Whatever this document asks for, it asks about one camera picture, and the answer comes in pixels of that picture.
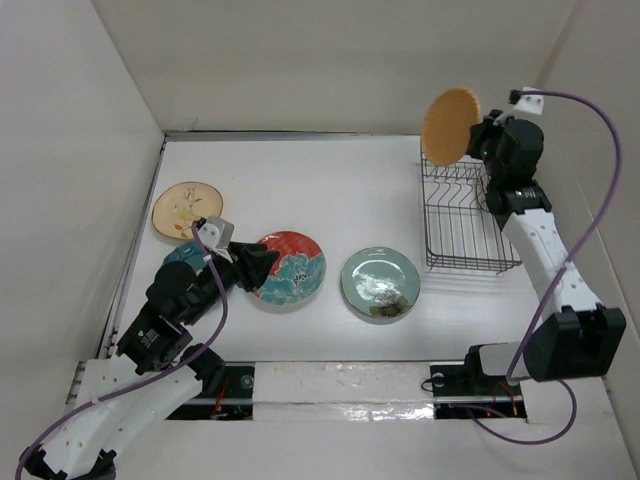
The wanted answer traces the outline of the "red plate with teal flower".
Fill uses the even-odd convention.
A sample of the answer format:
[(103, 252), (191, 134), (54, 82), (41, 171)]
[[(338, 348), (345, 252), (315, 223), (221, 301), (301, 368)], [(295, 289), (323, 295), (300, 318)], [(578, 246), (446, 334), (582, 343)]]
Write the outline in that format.
[(272, 232), (258, 243), (279, 256), (265, 283), (253, 293), (253, 304), (271, 314), (292, 313), (304, 307), (325, 279), (327, 261), (320, 245), (296, 231)]

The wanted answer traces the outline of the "orange woven plate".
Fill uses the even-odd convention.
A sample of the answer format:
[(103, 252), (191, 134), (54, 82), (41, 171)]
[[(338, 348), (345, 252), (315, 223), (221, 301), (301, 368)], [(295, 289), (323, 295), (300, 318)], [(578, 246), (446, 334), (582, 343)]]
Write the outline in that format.
[(421, 148), (427, 160), (447, 167), (464, 157), (471, 128), (481, 122), (480, 103), (466, 87), (441, 93), (427, 110), (421, 130)]

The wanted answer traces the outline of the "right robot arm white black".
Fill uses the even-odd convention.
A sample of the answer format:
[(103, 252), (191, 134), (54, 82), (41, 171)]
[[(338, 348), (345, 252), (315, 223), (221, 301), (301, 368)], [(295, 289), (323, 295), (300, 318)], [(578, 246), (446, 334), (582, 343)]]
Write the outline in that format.
[(544, 134), (533, 122), (493, 110), (471, 129), (467, 153), (483, 162), (485, 200), (518, 253), (539, 305), (523, 339), (470, 347), (462, 381), (484, 393), (498, 379), (519, 382), (605, 376), (626, 328), (586, 284), (557, 231), (552, 205), (534, 178)]

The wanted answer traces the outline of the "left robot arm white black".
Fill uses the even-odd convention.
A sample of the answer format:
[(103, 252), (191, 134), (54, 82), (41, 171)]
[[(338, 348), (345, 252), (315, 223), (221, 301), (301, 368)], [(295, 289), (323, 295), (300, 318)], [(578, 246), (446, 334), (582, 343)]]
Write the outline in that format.
[(188, 330), (237, 286), (261, 287), (277, 263), (264, 244), (233, 242), (226, 255), (195, 246), (202, 268), (165, 262), (147, 300), (121, 334), (84, 404), (48, 427), (19, 459), (18, 474), (40, 479), (112, 479), (125, 450), (184, 402), (222, 387), (225, 362)]

